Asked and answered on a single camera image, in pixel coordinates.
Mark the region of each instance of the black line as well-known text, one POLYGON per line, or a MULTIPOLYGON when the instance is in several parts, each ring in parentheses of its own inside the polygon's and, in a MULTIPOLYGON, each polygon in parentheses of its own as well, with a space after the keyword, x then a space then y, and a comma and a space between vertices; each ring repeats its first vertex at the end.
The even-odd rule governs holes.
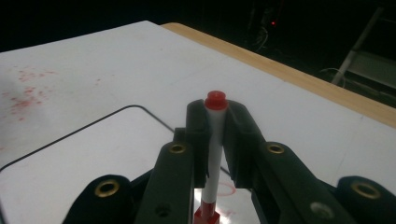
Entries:
POLYGON ((137 107, 137 108, 143 109, 143 110, 144 110, 145 112, 147 112, 150 116, 152 116, 154 119, 156 119, 157 121, 159 121, 159 122, 160 122, 166 129, 168 129, 170 132, 172 132, 172 133, 174 132, 174 130, 173 130, 168 124, 166 124, 165 122, 163 122, 161 119, 159 119, 157 116, 155 116, 153 113, 151 113, 149 110, 147 110, 147 109, 146 109, 145 107, 143 107, 142 105, 127 105, 127 106, 125 106, 125 107, 123 107, 123 108, 121 108, 121 109, 119 109, 119 110, 117 110, 117 111, 115 111, 115 112, 113 112, 113 113, 111 113, 111 114, 109 114, 109 115, 104 116, 104 117, 101 118, 101 119, 98 119, 98 120, 96 120, 96 121, 94 121, 94 122, 92 122, 92 123, 90 123, 90 124, 88 124, 88 125, 86 125, 86 126, 80 128, 80 129, 78 129, 78 130, 72 132, 72 133, 69 133, 69 134, 65 135, 64 137, 61 137, 61 138, 59 138, 59 139, 57 139, 57 140, 55 140, 55 141, 53 141, 53 142, 51 142, 51 143, 49 143, 49 144, 47 144, 47 145, 41 147, 41 148, 39 148, 39 149, 37 149, 37 150, 35 150, 35 151, 33 151, 33 152, 30 152, 30 153, 24 155, 24 156, 22 156, 22 157, 16 159, 15 161, 9 162, 8 164, 6 164, 6 165, 3 166, 2 168, 0 168, 0 173, 1 173, 4 169, 6 169, 8 166, 10 166, 10 165, 12 165, 12 164, 15 164, 15 163, 18 162, 18 161, 21 161, 21 160, 26 159, 26 158, 28 158, 28 157, 30 157, 30 156, 36 154, 37 152, 43 150, 43 149, 46 148, 46 147, 50 147, 50 146, 52 146, 52 145, 54 145, 54 144, 56 144, 56 143, 58 143, 58 142, 64 140, 65 138, 70 137, 71 135, 73 135, 73 134, 75 134, 75 133, 78 133, 78 132, 80 132, 80 131, 82 131, 82 130, 88 128, 88 127, 91 127, 93 124, 96 124, 97 122, 100 122, 100 121, 102 121, 102 120, 104 120, 104 119, 107 119, 107 118, 109 118, 109 117, 111 117, 111 116, 113 116, 113 115, 115 115, 115 114, 121 112, 121 111, 124 110, 124 109, 132 108, 132 107, 137 107))
POLYGON ((228 172, 228 170, 225 169, 224 167, 220 166, 220 170, 221 170, 222 172, 224 172, 226 175, 231 176, 230 172, 228 172))

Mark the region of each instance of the marker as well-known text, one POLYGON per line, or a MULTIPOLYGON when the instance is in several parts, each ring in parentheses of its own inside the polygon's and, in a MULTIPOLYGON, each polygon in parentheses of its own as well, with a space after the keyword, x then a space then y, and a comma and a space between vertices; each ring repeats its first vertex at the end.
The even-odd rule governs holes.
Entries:
POLYGON ((222 136, 228 102, 222 91, 207 94, 205 108, 212 135, 209 141, 208 177, 202 189, 201 206, 194 214, 194 224, 218 224, 220 215, 216 212, 216 198, 222 153, 222 136))

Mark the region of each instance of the brass insert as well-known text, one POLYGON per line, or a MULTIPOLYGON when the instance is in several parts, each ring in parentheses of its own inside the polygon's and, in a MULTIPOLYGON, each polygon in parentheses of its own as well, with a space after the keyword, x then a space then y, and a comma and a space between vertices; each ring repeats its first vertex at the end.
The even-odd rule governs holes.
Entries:
POLYGON ((268 151, 275 153, 275 154, 282 154, 285 152, 285 148, 283 148, 282 146, 279 146, 279 145, 275 145, 275 144, 267 146, 267 149, 268 149, 268 151))
POLYGON ((186 150, 186 147, 181 144, 174 144, 169 148, 169 151, 175 154, 183 153, 186 150))
POLYGON ((100 182, 95 189, 95 195, 105 198, 115 194, 120 189, 120 184, 115 179, 108 179, 100 182))
POLYGON ((368 199, 378 199, 381 197, 381 193, 373 185, 360 181, 355 181, 351 184, 351 187, 360 196, 368 199))

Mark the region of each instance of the dark background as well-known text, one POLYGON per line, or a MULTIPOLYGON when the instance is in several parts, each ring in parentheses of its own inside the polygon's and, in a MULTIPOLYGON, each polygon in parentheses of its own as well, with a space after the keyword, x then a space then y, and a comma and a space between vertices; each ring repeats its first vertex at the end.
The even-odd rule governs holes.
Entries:
MULTIPOLYGON (((339 68, 381 6, 385 20, 362 47, 396 61, 396 10, 390 0, 7 0, 0 6, 0 52, 137 21, 175 21, 328 81, 334 72, 326 69, 339 68)), ((396 90, 387 86, 353 74, 346 74, 343 86, 396 106, 396 90)))

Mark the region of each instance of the red cap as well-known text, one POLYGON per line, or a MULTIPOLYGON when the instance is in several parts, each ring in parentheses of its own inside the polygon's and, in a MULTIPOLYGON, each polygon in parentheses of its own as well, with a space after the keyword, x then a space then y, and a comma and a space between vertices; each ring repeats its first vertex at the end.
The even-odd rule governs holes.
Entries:
POLYGON ((216 203, 201 200, 201 206, 194 214, 194 224, 220 224, 220 214, 215 211, 216 203))
POLYGON ((210 91, 205 100, 205 106, 212 110, 222 110, 228 105, 225 99, 225 93, 222 91, 210 91))

